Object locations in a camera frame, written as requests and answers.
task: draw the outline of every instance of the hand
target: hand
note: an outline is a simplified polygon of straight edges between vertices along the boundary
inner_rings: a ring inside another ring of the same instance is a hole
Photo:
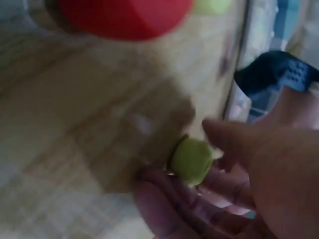
[[[223,164],[239,162],[251,184],[238,184],[231,175],[212,168],[198,194],[175,177],[146,172],[135,198],[158,238],[318,237],[319,193],[313,186],[319,182],[318,132],[213,120],[205,120],[203,127],[210,142],[225,152]],[[210,204],[210,191],[256,210],[257,218],[243,218]]]

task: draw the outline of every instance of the red ball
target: red ball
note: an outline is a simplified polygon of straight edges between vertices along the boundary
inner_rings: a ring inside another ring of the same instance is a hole
[[[66,18],[92,34],[147,40],[177,26],[193,0],[58,0]]]

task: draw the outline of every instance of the small green ball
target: small green ball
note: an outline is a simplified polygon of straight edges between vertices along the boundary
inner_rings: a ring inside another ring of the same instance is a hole
[[[225,13],[232,0],[194,0],[192,12],[202,15]]]
[[[200,184],[213,162],[213,149],[204,141],[184,139],[175,150],[169,169],[185,183]]]

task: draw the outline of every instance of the wooden surface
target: wooden surface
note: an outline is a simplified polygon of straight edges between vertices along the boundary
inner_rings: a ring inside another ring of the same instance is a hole
[[[53,2],[0,0],[0,238],[151,238],[134,177],[221,115],[243,8],[128,43],[78,32]]]

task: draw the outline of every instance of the dark blue object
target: dark blue object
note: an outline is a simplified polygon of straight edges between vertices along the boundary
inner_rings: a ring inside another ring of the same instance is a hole
[[[234,74],[239,88],[250,99],[282,85],[306,92],[312,81],[319,82],[319,71],[283,51],[269,51]]]

